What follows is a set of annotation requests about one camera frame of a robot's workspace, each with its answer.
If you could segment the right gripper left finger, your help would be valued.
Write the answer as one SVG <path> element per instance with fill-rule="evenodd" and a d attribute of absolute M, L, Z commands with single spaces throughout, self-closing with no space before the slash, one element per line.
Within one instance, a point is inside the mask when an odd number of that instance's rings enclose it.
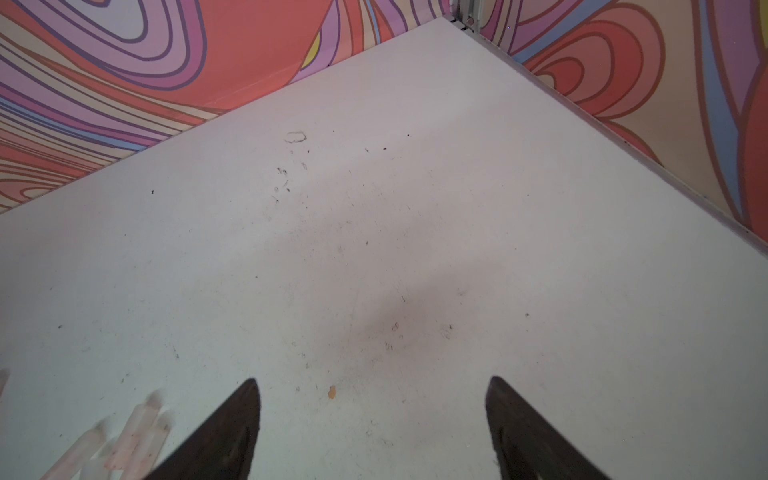
<path fill-rule="evenodd" d="M 245 380 L 148 480 L 246 480 L 260 430 L 255 379 Z"/>

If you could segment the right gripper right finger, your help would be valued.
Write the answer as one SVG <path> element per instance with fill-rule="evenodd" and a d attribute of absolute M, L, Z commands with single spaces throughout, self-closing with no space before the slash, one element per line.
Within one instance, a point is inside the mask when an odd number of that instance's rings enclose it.
<path fill-rule="evenodd" d="M 499 376 L 490 379 L 485 409 L 503 479 L 608 479 Z"/>

